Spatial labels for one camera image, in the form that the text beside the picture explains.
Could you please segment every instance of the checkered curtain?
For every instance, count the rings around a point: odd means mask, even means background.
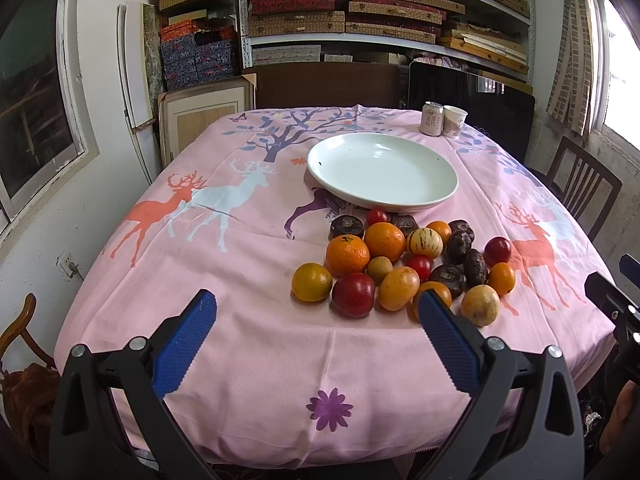
[[[546,111],[577,134],[588,134],[593,72],[588,0],[564,0],[560,55]]]

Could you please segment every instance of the picture frame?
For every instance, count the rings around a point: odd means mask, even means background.
[[[255,79],[238,76],[160,94],[160,153],[166,168],[211,123],[254,110]]]

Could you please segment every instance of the plate rim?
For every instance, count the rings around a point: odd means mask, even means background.
[[[351,193],[349,193],[347,191],[343,191],[343,190],[337,189],[335,186],[332,186],[331,184],[329,184],[325,179],[321,178],[312,169],[312,167],[309,164],[306,165],[306,168],[307,168],[308,172],[322,186],[324,186],[325,188],[327,188],[329,191],[333,192],[334,194],[340,194],[340,193],[341,194],[346,194],[346,195],[348,195],[350,197],[355,198],[356,200],[360,200],[361,202],[375,203],[375,204],[378,204],[378,205],[381,205],[381,206],[388,206],[388,207],[394,207],[394,208],[427,208],[429,206],[435,206],[435,205],[441,204],[446,199],[451,198],[453,196],[453,194],[458,190],[458,186],[460,185],[460,178],[458,176],[458,172],[456,171],[456,168],[454,168],[453,165],[446,158],[444,158],[444,156],[442,156],[441,154],[439,154],[438,152],[436,152],[435,150],[433,150],[429,146],[425,146],[421,142],[417,142],[416,140],[413,140],[413,139],[407,139],[405,137],[399,137],[399,136],[392,135],[392,134],[383,134],[383,133],[380,133],[380,132],[348,132],[348,133],[339,134],[339,135],[336,135],[336,136],[327,137],[325,139],[322,139],[315,146],[311,147],[311,149],[308,151],[308,153],[306,155],[306,160],[309,161],[309,159],[311,158],[312,152],[314,150],[316,150],[316,148],[320,144],[325,142],[325,141],[328,141],[328,140],[331,140],[331,139],[336,139],[337,137],[345,137],[345,136],[353,136],[353,135],[359,136],[359,135],[363,135],[363,134],[372,135],[372,136],[379,136],[379,137],[391,137],[393,139],[401,139],[401,140],[406,140],[407,142],[414,142],[415,144],[418,144],[422,148],[425,148],[425,149],[429,150],[430,152],[433,152],[435,155],[441,157],[450,166],[450,168],[453,170],[453,174],[456,176],[456,185],[454,186],[453,190],[448,195],[446,195],[446,196],[444,196],[442,198],[439,198],[437,200],[431,200],[431,201],[428,201],[428,202],[420,202],[420,203],[411,203],[411,204],[409,204],[409,203],[400,204],[400,203],[391,203],[391,202],[381,202],[380,200],[369,200],[367,198],[351,194]]]

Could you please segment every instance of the pink tablecloth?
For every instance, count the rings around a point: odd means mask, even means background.
[[[59,369],[74,344],[122,348],[206,288],[218,320],[166,403],[208,460],[295,467],[436,446],[468,396],[405,310],[347,320],[328,302],[290,295],[296,267],[324,260],[331,219],[365,213],[311,179],[308,150],[337,132],[377,131],[433,148],[458,173],[455,195],[415,214],[418,224],[466,219],[480,250],[497,235],[513,240],[518,283],[483,335],[530,352],[559,345],[583,386],[613,342],[612,324],[584,297],[590,272],[610,278],[602,259],[560,203],[489,138],[471,127],[458,140],[425,137],[419,121],[414,111],[303,108],[209,126],[94,263],[56,345]],[[123,399],[126,428],[143,446]]]

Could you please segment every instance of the large white bowl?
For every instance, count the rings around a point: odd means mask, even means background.
[[[414,212],[456,192],[458,175],[439,154],[412,140],[385,134],[330,137],[311,148],[313,177],[338,196],[369,209]]]

